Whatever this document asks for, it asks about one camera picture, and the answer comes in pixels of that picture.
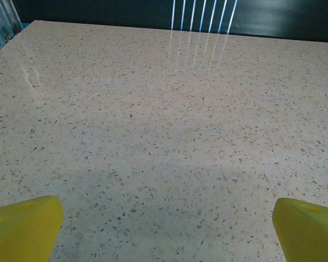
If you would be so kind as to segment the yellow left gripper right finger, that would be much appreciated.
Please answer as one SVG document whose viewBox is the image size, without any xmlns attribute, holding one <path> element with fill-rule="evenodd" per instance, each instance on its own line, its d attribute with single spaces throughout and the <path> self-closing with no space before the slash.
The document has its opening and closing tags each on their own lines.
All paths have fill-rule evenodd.
<svg viewBox="0 0 328 262">
<path fill-rule="evenodd" d="M 280 198 L 272 222 L 286 261 L 328 261 L 328 207 Z"/>
</svg>

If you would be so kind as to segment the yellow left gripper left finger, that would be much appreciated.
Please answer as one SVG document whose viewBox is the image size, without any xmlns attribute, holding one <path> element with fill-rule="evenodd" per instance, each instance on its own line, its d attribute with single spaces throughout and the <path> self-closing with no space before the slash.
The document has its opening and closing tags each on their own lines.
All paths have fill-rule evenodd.
<svg viewBox="0 0 328 262">
<path fill-rule="evenodd" d="M 49 261 L 62 223 L 57 196 L 0 207 L 0 261 Z"/>
</svg>

